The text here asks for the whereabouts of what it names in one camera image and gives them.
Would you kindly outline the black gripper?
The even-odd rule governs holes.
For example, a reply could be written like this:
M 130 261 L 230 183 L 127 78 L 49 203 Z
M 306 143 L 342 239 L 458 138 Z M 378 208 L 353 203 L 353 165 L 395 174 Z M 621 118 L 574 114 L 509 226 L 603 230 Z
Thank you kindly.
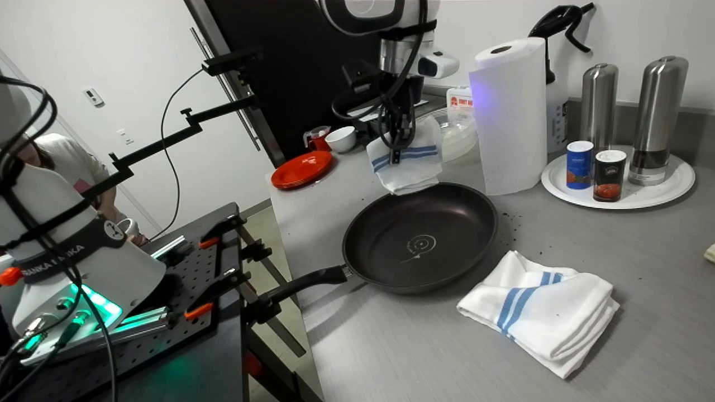
M 422 80 L 375 69 L 366 63 L 349 63 L 342 67 L 346 89 L 337 94 L 337 116 L 355 123 L 371 112 L 384 109 L 395 114 L 404 125 L 411 125 L 413 103 L 420 98 Z

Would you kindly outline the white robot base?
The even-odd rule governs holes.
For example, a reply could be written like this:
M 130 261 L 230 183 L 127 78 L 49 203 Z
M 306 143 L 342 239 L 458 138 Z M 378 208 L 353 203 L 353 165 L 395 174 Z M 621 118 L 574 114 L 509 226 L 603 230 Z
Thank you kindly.
M 58 172 L 29 165 L 18 152 L 42 136 L 22 83 L 2 78 L 2 252 L 25 272 L 13 326 L 60 313 L 58 302 L 89 286 L 109 302 L 107 328 L 125 319 L 165 277 L 165 266 L 132 243 L 123 226 L 94 208 Z

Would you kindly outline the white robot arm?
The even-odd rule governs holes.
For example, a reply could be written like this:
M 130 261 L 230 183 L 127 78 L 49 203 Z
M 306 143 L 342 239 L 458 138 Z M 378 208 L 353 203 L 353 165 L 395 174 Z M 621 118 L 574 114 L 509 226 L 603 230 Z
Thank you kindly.
M 378 60 L 346 60 L 346 89 L 333 101 L 337 118 L 360 123 L 364 116 L 400 109 L 422 92 L 422 58 L 431 51 L 440 0 L 315 0 L 322 18 L 346 38 L 378 40 Z

